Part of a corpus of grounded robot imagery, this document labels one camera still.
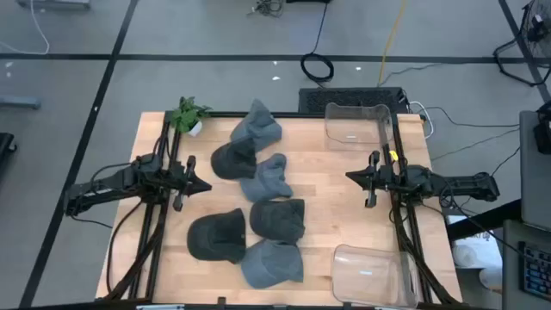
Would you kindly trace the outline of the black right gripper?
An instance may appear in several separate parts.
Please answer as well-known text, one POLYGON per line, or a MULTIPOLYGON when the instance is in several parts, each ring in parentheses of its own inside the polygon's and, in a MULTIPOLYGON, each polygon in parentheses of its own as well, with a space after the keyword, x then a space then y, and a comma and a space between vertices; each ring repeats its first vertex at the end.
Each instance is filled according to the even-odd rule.
POLYGON ((377 189, 388 191, 399 186, 399 177, 394 173, 390 164, 378 166, 380 155, 379 151, 373 151, 368 158, 368 167, 345 173, 345 176, 350 180, 368 191, 366 208, 373 208, 376 205, 377 195, 375 191, 377 189))

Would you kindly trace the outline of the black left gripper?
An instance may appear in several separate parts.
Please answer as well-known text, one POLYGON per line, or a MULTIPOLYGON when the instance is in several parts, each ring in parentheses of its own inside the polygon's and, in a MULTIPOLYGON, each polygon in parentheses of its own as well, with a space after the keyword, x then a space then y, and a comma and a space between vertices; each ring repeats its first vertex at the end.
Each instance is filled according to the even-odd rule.
POLYGON ((177 212, 182 211, 184 195, 191 196, 212 189, 210 183, 203 181, 195 174, 195 166, 196 157, 194 155, 188 157, 185 166, 177 160, 170 164, 170 174, 175 179, 175 189, 177 191, 172 207, 177 212))

